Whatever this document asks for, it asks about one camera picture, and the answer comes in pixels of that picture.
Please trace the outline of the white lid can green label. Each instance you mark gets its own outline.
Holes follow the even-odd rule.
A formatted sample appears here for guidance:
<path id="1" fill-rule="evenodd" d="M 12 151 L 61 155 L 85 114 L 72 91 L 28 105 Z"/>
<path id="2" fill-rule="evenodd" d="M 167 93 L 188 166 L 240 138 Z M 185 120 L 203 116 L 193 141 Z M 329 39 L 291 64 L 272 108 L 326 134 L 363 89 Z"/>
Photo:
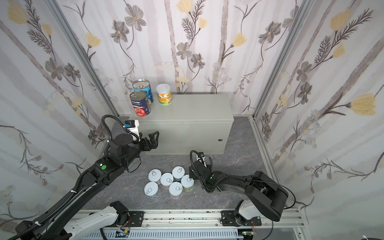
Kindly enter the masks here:
<path id="1" fill-rule="evenodd" d="M 190 175 L 184 175 L 181 179 L 181 184 L 184 191 L 191 191 L 194 188 L 195 180 L 190 178 Z"/>

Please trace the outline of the dark red label can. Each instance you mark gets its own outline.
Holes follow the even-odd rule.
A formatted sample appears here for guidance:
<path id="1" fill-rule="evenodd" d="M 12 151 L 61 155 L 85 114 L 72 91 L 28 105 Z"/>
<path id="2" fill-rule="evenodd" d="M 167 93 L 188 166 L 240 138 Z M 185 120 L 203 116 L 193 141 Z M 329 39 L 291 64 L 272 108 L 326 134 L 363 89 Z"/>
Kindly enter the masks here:
<path id="1" fill-rule="evenodd" d="M 150 114 L 147 94 L 144 91 L 132 92 L 130 94 L 130 100 L 137 116 L 145 117 Z"/>

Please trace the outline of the white lid can orange label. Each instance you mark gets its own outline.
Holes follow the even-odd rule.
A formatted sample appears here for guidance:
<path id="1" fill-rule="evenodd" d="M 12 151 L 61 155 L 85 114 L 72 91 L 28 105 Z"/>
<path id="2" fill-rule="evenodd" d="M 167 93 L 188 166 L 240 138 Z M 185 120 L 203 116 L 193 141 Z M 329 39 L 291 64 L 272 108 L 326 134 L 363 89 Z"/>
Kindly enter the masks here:
<path id="1" fill-rule="evenodd" d="M 168 84 L 159 84 L 156 87 L 159 103 L 167 106 L 172 103 L 171 87 Z"/>

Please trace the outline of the blue label soup can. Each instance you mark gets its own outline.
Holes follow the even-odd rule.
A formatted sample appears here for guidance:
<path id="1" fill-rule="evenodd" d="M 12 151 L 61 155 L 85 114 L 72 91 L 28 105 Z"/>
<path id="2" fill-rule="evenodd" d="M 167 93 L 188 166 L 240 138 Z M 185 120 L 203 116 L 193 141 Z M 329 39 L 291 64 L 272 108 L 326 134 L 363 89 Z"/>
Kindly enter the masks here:
<path id="1" fill-rule="evenodd" d="M 151 89 L 150 82 L 148 80 L 145 80 L 145 79 L 136 80 L 133 82 L 132 86 L 135 91 L 143 91 L 146 93 L 149 105 L 153 103 L 152 89 Z"/>

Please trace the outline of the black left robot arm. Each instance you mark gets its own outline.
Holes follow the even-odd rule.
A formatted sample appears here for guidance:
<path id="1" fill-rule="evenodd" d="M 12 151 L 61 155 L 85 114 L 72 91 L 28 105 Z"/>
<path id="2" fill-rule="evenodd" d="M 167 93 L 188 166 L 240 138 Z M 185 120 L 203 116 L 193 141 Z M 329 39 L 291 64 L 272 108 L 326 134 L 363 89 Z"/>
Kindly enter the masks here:
<path id="1" fill-rule="evenodd" d="M 65 230 L 72 217 L 96 194 L 109 186 L 116 178 L 128 171 L 129 165 L 140 157 L 141 152 L 156 149 L 158 131 L 143 137 L 133 133 L 119 118 L 104 115 L 101 124 L 108 135 L 108 146 L 103 156 L 83 171 L 74 187 L 53 207 L 33 221 L 17 225 L 13 240 L 69 240 L 75 234 Z"/>

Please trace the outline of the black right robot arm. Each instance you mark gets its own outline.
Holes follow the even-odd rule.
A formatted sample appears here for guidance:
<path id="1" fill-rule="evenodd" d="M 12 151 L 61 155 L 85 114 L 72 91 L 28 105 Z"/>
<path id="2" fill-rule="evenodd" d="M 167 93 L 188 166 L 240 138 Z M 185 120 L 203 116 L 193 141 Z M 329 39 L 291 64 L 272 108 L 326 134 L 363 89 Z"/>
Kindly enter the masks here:
<path id="1" fill-rule="evenodd" d="M 295 206 L 295 194 L 265 173 L 256 171 L 252 175 L 236 176 L 213 171 L 213 161 L 210 157 L 206 161 L 206 157 L 203 152 L 190 152 L 190 178 L 199 181 L 208 194 L 229 191 L 246 196 L 252 203 L 251 210 L 248 211 L 251 215 L 247 217 L 244 211 L 239 211 L 243 218 L 264 216 L 278 222 L 284 210 Z"/>

